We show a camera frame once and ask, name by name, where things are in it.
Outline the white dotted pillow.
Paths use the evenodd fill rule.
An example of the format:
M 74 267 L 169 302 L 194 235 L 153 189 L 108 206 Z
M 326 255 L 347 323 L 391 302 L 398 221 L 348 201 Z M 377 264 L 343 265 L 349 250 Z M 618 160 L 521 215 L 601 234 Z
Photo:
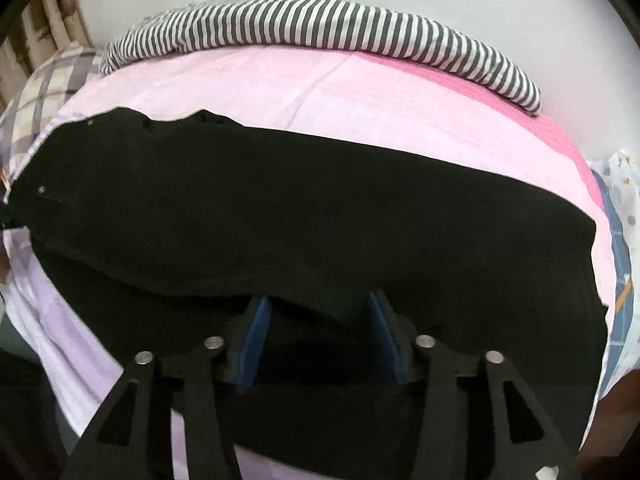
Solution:
M 629 247 L 639 247 L 639 159 L 621 148 L 606 159 L 592 160 L 589 166 L 610 191 L 614 208 L 623 225 Z

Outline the striped grey white blanket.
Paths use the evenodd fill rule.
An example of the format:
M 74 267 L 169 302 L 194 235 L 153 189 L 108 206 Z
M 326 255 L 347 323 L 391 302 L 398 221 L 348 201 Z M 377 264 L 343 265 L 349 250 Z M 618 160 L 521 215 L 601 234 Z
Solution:
M 145 18 L 111 41 L 100 72 L 170 54 L 239 46 L 363 52 L 479 84 L 536 116 L 541 92 L 505 54 L 421 15 L 344 0 L 209 0 Z

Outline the plaid pillow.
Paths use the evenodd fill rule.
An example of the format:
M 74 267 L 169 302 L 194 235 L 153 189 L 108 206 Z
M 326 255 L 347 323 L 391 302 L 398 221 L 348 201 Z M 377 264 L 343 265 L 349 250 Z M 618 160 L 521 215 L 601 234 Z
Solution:
M 102 51 L 73 42 L 29 76 L 1 115 L 1 174 L 6 182 L 32 142 L 66 102 L 99 73 Z

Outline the blue patterned cloth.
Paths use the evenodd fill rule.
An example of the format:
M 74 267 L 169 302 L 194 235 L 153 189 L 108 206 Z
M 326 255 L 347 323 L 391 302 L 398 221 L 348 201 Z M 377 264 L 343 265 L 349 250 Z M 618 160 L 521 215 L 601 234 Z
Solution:
M 639 368 L 639 247 L 628 246 L 610 191 L 603 179 L 594 170 L 591 172 L 600 188 L 610 224 L 616 277 L 613 325 L 600 389 L 600 398 L 604 398 L 624 376 Z

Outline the beige wooden headboard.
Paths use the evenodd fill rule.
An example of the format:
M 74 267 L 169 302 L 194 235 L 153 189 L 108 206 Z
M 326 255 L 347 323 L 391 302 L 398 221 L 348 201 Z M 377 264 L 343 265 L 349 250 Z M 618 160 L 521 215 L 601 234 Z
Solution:
M 91 44 L 79 0 L 1 0 L 1 107 L 72 42 Z

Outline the black pants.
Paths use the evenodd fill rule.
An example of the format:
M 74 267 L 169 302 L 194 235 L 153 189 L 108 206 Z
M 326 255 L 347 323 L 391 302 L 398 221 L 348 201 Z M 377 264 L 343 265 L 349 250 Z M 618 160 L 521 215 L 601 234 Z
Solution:
M 594 222 L 543 188 L 377 146 L 118 108 L 40 136 L 2 220 L 122 371 L 271 321 L 224 388 L 233 448 L 337 479 L 413 479 L 423 410 L 390 383 L 370 292 L 455 352 L 502 353 L 572 458 L 598 390 Z

